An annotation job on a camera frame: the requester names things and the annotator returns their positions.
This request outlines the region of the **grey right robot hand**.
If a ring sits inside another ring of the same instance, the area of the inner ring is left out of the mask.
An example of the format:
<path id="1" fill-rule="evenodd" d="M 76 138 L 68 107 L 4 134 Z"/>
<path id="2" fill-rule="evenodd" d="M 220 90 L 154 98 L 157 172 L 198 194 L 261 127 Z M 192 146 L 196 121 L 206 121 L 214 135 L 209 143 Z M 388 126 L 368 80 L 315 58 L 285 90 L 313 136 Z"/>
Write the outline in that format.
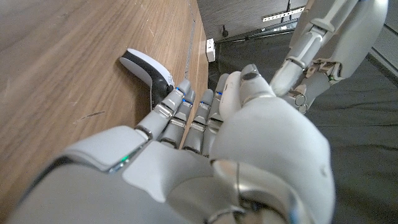
<path id="1" fill-rule="evenodd" d="M 327 139 L 271 82 L 239 72 L 241 107 L 204 146 L 177 149 L 156 111 L 68 146 L 34 180 L 9 223 L 330 223 L 335 183 Z"/>

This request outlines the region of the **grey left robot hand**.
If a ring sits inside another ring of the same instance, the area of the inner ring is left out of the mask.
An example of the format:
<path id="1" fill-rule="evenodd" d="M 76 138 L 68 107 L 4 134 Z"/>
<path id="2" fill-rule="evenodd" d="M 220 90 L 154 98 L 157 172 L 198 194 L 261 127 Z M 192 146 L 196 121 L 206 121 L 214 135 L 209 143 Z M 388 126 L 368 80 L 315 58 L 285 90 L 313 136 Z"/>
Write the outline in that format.
<path id="1" fill-rule="evenodd" d="M 382 30 L 388 6 L 388 0 L 308 1 L 271 80 L 273 92 L 306 113 L 316 97 L 356 71 Z"/>

